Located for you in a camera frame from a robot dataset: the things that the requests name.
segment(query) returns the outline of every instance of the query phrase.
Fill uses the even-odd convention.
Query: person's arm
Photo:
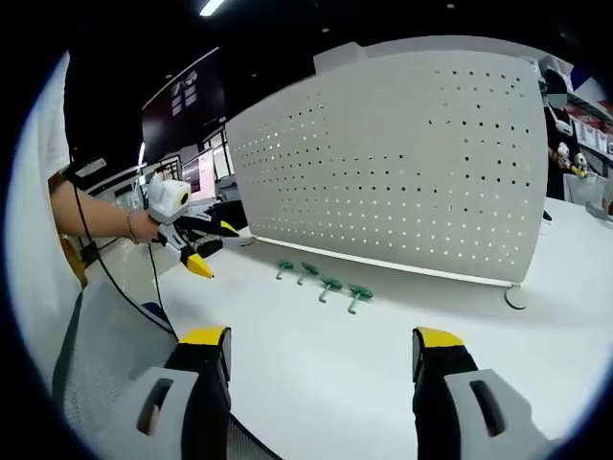
[[[613,175],[609,177],[602,192],[602,208],[606,214],[613,216]]]
[[[557,161],[557,152],[553,151],[551,147],[547,147],[547,154],[552,161]]]
[[[128,232],[127,209],[118,208],[78,190],[79,203],[92,237],[124,237]],[[51,206],[57,230],[76,237],[85,237],[85,228],[79,213],[73,184],[62,181],[51,190]],[[129,217],[129,225],[138,242],[150,242],[157,238],[158,222],[147,211],[135,211]]]

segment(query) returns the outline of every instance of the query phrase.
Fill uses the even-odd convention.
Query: green plastic peg
[[[341,290],[343,288],[343,284],[340,281],[335,280],[334,278],[329,278],[327,276],[322,276],[321,280],[322,283],[324,283],[324,286],[326,286],[326,288],[324,289],[324,292],[319,295],[319,301],[325,304],[326,299],[324,297],[326,297],[326,294],[330,290]]]
[[[355,314],[355,303],[360,299],[370,300],[373,298],[373,293],[368,289],[358,285],[349,285],[349,290],[353,294],[352,304],[349,305],[348,312]]]
[[[280,261],[277,262],[277,267],[279,268],[279,272],[277,273],[277,279],[278,280],[282,280],[283,278],[281,277],[281,274],[285,270],[293,270],[294,269],[294,264],[291,261],[280,260]]]
[[[302,263],[303,268],[305,269],[305,273],[303,273],[300,278],[298,278],[298,285],[302,286],[303,285],[303,280],[308,276],[308,275],[313,275],[313,276],[317,276],[319,275],[319,270],[317,268],[315,268],[313,265],[311,264],[307,264],[306,262]]]

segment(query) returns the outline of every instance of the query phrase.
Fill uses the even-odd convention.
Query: bracelet
[[[127,235],[128,237],[132,240],[132,242],[138,242],[136,240],[136,236],[134,235],[134,232],[132,231],[132,210],[128,209],[127,210]]]

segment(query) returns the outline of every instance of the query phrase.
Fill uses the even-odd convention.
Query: white tabletop
[[[411,332],[461,337],[533,407],[549,438],[568,434],[594,400],[613,350],[613,225],[576,205],[547,200],[524,289],[512,310],[504,289],[363,265],[256,241],[208,259],[216,277],[182,265],[161,277],[179,335],[225,325],[232,335],[232,411],[286,459],[417,456],[411,409]],[[375,294],[347,313],[345,288],[322,304],[298,269],[275,280],[279,259],[301,261]]]

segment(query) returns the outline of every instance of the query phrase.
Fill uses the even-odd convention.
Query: white perforated panel
[[[286,88],[227,132],[256,235],[490,279],[526,275],[547,143],[521,59],[368,59]]]

